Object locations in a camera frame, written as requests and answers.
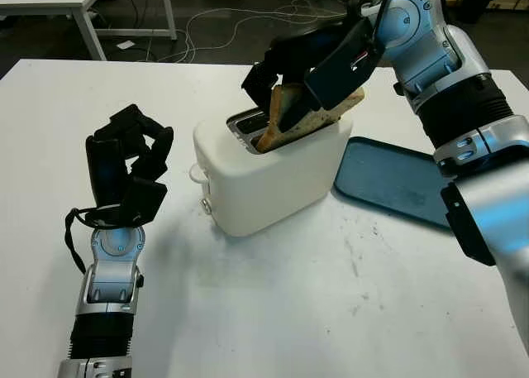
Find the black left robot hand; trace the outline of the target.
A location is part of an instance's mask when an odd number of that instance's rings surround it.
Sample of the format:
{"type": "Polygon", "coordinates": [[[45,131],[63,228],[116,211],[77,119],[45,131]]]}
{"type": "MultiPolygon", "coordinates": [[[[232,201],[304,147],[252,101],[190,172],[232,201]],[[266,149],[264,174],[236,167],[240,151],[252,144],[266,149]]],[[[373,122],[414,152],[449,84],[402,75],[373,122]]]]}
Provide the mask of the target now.
{"type": "Polygon", "coordinates": [[[172,127],[147,117],[135,104],[112,115],[85,141],[96,205],[120,203],[135,181],[154,184],[168,169],[173,141],[172,127]]]}

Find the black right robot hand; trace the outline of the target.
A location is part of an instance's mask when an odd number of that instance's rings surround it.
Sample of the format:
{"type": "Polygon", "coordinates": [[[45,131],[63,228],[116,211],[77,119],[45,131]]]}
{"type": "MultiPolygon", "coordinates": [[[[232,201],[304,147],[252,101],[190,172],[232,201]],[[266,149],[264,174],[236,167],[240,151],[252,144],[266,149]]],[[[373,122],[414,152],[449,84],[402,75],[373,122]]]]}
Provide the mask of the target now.
{"type": "Polygon", "coordinates": [[[311,111],[329,111],[350,96],[369,77],[367,61],[372,26],[367,19],[331,21],[293,36],[274,39],[264,59],[254,64],[241,87],[258,108],[272,106],[272,88],[297,89],[293,102],[279,119],[282,133],[311,111]]]}

